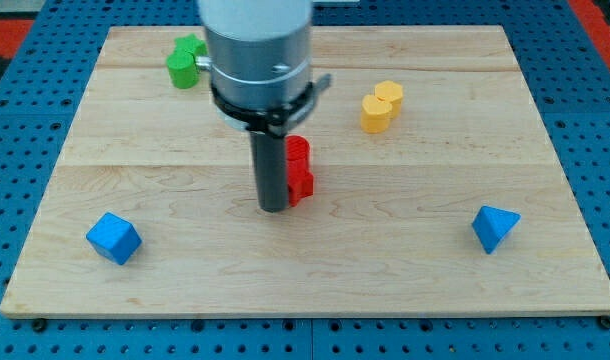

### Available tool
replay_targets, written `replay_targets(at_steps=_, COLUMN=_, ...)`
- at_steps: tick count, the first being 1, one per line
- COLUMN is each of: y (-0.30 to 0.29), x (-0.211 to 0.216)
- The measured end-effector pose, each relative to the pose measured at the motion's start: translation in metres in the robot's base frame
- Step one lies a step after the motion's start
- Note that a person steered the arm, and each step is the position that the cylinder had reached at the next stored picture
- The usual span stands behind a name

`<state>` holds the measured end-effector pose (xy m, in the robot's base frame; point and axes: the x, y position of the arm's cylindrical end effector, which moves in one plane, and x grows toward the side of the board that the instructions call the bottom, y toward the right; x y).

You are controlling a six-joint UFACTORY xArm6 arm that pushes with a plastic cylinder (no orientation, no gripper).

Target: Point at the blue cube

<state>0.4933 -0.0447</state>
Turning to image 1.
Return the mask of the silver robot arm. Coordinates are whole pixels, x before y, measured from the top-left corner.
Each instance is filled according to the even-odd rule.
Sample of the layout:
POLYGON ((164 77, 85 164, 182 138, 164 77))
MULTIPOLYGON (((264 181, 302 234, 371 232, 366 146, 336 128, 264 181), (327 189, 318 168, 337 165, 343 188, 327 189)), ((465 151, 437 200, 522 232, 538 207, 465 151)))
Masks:
POLYGON ((282 138, 332 77, 312 79, 310 0, 199 0, 214 103, 239 130, 282 138))

